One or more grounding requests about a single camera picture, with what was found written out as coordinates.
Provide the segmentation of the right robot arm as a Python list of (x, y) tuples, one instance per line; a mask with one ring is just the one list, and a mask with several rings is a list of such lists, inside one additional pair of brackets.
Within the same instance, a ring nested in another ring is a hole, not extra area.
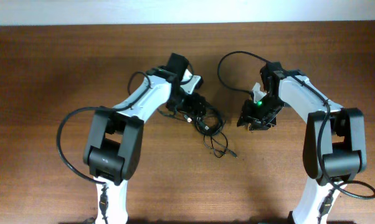
[(346, 186), (357, 184), (356, 175), (367, 166), (363, 113), (329, 100), (300, 70), (284, 70), (278, 62), (266, 63), (260, 76), (262, 83), (254, 85), (237, 124), (251, 131), (268, 130), (285, 106), (304, 120), (303, 165), (308, 178), (287, 221), (326, 223), (339, 194), (359, 198)]

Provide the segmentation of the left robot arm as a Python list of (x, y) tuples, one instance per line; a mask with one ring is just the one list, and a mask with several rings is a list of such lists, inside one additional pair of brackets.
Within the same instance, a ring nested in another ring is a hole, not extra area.
[(128, 181), (140, 161), (144, 125), (162, 105), (174, 113), (202, 82), (190, 63), (173, 53), (166, 65), (145, 72), (142, 84), (123, 102), (93, 115), (83, 162), (96, 181), (98, 215), (91, 223), (126, 223)]

